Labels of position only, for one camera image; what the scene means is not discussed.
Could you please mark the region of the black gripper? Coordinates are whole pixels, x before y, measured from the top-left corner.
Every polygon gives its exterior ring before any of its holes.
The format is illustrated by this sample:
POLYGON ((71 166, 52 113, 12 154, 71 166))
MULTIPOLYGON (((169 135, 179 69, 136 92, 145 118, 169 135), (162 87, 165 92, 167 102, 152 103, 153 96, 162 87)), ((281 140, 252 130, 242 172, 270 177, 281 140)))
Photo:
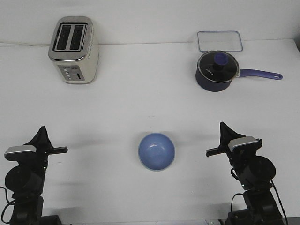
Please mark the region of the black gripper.
POLYGON ((220 144, 216 148, 206 150, 206 157, 225 153, 234 169, 244 167, 249 159, 256 156, 256 152, 262 147, 263 141, 256 138, 258 142, 238 147, 234 152, 230 152, 229 142, 242 137, 245 137, 245 135, 236 133, 224 122, 220 122, 220 144))
POLYGON ((21 165, 26 165, 31 169, 46 169, 49 155, 68 152, 67 146, 56 148, 52 146, 45 126, 42 126, 22 147, 26 151, 21 156, 21 165))

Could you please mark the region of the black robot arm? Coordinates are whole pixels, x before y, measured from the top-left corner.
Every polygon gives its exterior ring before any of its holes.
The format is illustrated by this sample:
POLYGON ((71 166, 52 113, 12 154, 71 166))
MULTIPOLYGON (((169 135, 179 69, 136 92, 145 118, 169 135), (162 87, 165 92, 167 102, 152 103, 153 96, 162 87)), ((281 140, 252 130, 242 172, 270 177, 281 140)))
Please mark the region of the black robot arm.
POLYGON ((53 147, 45 126, 35 136, 20 146, 9 147, 4 153, 8 161, 16 161, 18 166, 12 168, 5 177, 5 186, 13 192, 11 219, 8 225, 61 225, 58 215, 42 216, 44 199, 41 196, 48 167, 48 157, 53 154, 66 153, 67 147, 53 147))
POLYGON ((268 158, 256 154, 262 145, 261 139, 238 134, 221 122, 219 146, 206 150, 207 157, 222 153, 228 156, 231 175, 244 189, 241 196, 247 207, 231 210, 226 225, 288 224, 281 200, 276 201, 271 193, 275 187, 275 166, 268 158))

